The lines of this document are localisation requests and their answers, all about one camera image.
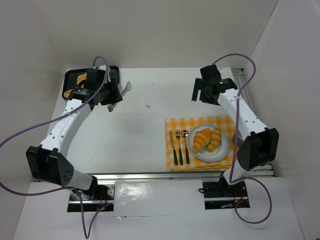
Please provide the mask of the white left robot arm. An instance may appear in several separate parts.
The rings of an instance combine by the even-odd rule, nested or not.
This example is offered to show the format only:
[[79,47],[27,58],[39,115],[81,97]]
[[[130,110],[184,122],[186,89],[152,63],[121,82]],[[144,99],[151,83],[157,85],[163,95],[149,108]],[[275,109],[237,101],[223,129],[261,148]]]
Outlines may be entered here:
[[99,185],[95,176],[76,170],[67,155],[80,126],[94,107],[114,107],[123,99],[121,90],[117,66],[68,70],[63,80],[62,97],[67,101],[63,114],[48,136],[38,146],[30,146],[26,151],[32,177],[73,188],[90,200],[107,191],[108,188]]

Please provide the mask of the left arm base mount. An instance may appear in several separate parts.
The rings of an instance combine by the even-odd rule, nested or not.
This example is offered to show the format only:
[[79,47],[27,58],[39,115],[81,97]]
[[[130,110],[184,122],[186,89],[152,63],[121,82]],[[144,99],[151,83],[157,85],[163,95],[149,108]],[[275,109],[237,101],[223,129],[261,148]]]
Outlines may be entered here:
[[84,206],[113,204],[115,197],[116,182],[102,181],[98,184],[100,189],[98,193],[96,193],[93,197],[88,197],[80,189],[76,191],[73,190],[69,195],[68,206],[80,206],[80,199],[82,199],[82,204]]

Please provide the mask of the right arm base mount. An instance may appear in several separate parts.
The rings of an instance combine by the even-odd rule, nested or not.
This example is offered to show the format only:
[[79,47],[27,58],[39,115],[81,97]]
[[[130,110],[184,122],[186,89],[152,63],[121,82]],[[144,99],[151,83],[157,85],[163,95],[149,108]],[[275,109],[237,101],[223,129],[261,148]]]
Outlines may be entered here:
[[198,192],[203,194],[206,201],[231,201],[248,198],[247,187],[244,182],[235,185],[225,185],[219,182],[203,182]]

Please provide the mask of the metal tongs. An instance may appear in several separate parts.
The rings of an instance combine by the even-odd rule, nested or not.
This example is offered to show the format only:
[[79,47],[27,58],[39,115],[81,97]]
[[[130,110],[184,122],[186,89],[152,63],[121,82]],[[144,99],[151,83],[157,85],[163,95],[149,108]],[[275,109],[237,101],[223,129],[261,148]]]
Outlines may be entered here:
[[[132,85],[131,85],[131,82],[130,82],[130,81],[128,81],[128,82],[126,83],[126,86],[125,86],[124,89],[122,88],[122,85],[121,85],[120,83],[118,84],[118,90],[119,90],[119,91],[121,90],[120,95],[121,95],[122,98],[123,98],[123,97],[126,95],[126,93],[129,92],[131,89],[132,89]],[[107,106],[108,111],[111,113],[111,112],[116,108],[116,106],[118,105],[118,103],[119,103],[119,102],[116,102],[116,103],[113,103],[113,104],[109,104],[109,105]]]

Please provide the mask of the croissant bread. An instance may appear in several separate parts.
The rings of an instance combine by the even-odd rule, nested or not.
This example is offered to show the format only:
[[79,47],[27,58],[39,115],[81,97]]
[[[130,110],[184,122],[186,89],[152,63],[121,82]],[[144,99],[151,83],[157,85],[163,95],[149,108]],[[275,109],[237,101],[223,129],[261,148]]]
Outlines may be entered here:
[[211,141],[211,129],[204,128],[194,134],[192,150],[198,153],[206,147]]

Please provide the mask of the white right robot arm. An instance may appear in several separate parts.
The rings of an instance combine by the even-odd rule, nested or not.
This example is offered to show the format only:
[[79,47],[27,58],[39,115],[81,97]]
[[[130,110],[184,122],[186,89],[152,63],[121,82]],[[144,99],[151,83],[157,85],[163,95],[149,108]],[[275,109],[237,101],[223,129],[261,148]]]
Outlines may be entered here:
[[236,159],[219,176],[217,189],[222,193],[233,190],[255,168],[275,160],[279,132],[268,128],[254,114],[231,78],[222,78],[218,67],[208,65],[200,69],[201,77],[194,83],[192,101],[221,106],[236,124],[235,137],[242,144],[235,147]]

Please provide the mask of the striped bread roll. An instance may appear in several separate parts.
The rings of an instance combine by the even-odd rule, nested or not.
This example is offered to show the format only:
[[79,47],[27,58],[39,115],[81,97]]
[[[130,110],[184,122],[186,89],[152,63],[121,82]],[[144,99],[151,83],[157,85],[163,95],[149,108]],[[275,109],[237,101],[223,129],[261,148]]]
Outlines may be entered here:
[[216,127],[211,131],[210,137],[211,139],[208,145],[206,146],[206,150],[211,153],[215,151],[222,143],[221,130],[218,127]]

